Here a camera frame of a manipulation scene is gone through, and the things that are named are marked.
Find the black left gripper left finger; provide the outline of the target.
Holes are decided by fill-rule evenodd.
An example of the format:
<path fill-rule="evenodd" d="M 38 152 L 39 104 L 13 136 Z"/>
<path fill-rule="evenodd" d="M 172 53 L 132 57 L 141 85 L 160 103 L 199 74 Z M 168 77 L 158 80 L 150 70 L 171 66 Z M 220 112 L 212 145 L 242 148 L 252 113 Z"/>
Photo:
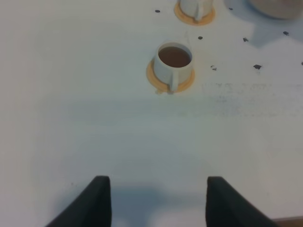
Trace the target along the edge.
<path fill-rule="evenodd" d="M 96 176 L 49 227 L 110 227 L 111 185 L 108 176 Z"/>

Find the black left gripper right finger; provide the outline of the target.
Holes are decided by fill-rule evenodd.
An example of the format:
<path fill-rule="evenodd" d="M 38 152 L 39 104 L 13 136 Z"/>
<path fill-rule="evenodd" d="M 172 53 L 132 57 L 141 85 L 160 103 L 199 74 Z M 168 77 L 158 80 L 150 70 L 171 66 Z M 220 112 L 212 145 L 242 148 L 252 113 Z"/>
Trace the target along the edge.
<path fill-rule="evenodd" d="M 224 178 L 207 179 L 205 221 L 208 227 L 276 227 Z"/>

